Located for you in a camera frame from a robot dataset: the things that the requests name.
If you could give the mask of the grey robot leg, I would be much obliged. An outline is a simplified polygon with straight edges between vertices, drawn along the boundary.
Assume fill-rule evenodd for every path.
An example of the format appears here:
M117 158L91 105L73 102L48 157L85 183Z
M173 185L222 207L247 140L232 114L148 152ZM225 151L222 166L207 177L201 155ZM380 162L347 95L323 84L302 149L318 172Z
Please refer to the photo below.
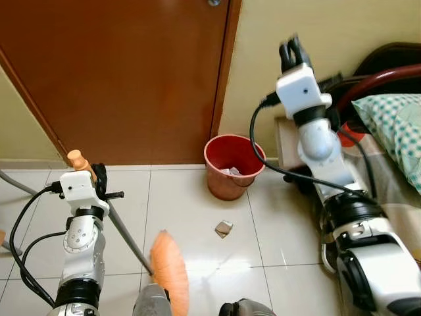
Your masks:
M253 299L241 298L234 303L224 303L218 316L277 316L267 305Z
M147 284L136 298L132 316L174 316L168 292L159 284Z

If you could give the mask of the grey right robot leg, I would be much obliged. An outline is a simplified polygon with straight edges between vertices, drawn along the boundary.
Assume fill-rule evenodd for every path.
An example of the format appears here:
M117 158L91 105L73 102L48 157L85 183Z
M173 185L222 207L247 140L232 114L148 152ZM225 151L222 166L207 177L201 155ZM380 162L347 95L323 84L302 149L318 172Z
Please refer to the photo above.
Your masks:
M224 303L218 316L277 316L267 305L253 299L241 298L234 303Z

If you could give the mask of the green checked pillow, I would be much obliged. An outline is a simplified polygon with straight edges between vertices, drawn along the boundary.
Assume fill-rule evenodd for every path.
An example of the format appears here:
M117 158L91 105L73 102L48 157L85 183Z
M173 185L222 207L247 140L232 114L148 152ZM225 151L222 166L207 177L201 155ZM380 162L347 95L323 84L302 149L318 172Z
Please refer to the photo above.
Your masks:
M355 111L410 184L421 193L421 94L372 94Z

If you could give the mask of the grey left robot leg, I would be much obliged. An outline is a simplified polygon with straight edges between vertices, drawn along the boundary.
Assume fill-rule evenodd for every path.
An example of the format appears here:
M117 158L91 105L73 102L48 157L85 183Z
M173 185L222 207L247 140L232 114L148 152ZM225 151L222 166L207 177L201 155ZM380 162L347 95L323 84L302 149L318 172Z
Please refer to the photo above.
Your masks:
M168 292L159 284L147 284L136 298L132 316L174 316Z

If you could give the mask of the red plastic bucket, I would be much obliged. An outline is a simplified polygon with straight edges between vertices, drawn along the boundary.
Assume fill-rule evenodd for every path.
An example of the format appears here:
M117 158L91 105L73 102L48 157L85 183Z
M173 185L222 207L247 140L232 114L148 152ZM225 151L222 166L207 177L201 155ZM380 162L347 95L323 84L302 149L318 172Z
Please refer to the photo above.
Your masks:
M252 142L246 136L223 134L205 144L203 156L207 168L207 187L215 198L234 201L240 198L256 177L265 169L265 154L261 147L253 151ZM220 169L237 168L244 177L226 176Z

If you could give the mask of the patterned grey bed sheet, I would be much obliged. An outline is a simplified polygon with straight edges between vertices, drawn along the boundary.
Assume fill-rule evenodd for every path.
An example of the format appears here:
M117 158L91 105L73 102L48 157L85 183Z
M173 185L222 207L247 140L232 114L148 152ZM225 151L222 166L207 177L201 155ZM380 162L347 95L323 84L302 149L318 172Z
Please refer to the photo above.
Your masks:
M421 265L420 193L373 136L343 126L339 139L343 158L358 172L364 189L376 188L376 201L382 205L413 259Z

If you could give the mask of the grey metal pole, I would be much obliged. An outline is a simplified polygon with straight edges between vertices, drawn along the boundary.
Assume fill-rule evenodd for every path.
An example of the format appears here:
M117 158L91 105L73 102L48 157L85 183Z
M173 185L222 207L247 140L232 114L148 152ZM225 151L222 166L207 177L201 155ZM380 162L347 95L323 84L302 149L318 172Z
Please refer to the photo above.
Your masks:
M15 180L15 178L6 174L3 169L0 169L0 180L4 180L6 183L10 184L10 186L18 188L19 190L22 190L22 192L30 194L31 196L34 196L37 193L34 189L29 186L25 186L25 184L22 184L21 182Z

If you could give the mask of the orange broom with grey handle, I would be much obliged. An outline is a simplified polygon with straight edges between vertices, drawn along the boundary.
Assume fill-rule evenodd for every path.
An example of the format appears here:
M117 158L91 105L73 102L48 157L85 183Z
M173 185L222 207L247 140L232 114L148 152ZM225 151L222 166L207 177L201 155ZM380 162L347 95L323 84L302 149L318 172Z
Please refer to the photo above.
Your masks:
M77 149L69 151L66 157L73 168L72 172L89 171L92 174L92 182L96 189L92 163L82 156L81 151ZM150 256L145 257L111 201L106 201L111 208L108 217L103 216L100 208L91 207L78 209L67 220L62 244L65 259L57 297L52 304L52 314L103 316L100 304L103 277L105 277L103 251L106 240L103 223L110 220L124 243L147 270L151 278L149 284L159 284L168 292L174 316L187 316L190 298L186 263L171 234L165 230L160 231L151 246Z

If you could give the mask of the beige wooden board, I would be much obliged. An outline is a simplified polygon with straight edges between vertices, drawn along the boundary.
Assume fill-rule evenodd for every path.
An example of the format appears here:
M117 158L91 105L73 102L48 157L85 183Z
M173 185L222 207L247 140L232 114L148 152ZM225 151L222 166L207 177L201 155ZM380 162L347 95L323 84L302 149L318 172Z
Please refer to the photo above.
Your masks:
M291 171L306 166L298 153L299 132L295 121L286 117L276 117L274 124L280 168Z

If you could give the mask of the dark brown bed headboard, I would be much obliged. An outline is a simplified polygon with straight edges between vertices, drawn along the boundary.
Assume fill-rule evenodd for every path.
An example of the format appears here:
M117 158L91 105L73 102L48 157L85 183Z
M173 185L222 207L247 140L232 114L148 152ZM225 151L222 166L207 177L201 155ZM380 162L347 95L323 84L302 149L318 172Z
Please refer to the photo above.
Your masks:
M421 45L409 42L392 42L370 52L350 76L345 76L343 87L337 93L331 94L333 105L328 109L328 118L333 130L339 129L348 120L358 120L350 102L340 103L349 90L364 81L367 76L380 72L391 71L394 68L421 63ZM369 95L394 93L421 93L420 72L410 76L400 76L398 79L388 78L369 85L357 93L353 93L349 101L355 101Z

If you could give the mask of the crumpled paper scrap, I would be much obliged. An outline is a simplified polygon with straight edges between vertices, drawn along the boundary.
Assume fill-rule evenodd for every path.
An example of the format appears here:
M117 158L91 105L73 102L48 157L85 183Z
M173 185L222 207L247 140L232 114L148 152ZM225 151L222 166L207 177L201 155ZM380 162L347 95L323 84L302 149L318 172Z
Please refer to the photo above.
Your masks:
M223 240L224 238L229 236L233 227L234 224L232 224L229 221L220 221L216 224L216 226L214 226L214 232L221 240Z

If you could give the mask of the brown wooden door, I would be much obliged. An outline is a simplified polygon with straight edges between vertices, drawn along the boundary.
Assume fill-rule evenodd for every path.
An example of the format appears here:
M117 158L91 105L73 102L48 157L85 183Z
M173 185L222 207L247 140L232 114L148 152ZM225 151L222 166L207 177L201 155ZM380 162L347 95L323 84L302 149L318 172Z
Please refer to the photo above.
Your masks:
M217 135L243 0L0 0L0 65L61 159L192 165Z

